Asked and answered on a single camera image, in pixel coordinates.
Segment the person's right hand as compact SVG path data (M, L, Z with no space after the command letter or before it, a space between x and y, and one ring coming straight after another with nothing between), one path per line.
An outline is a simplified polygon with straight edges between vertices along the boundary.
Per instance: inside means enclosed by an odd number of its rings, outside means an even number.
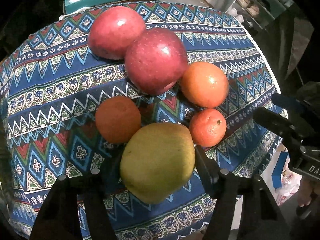
M319 182L303 177L300 181L300 186L297 191L297 202L299 207L308 206L311 203L311 194L319 195Z

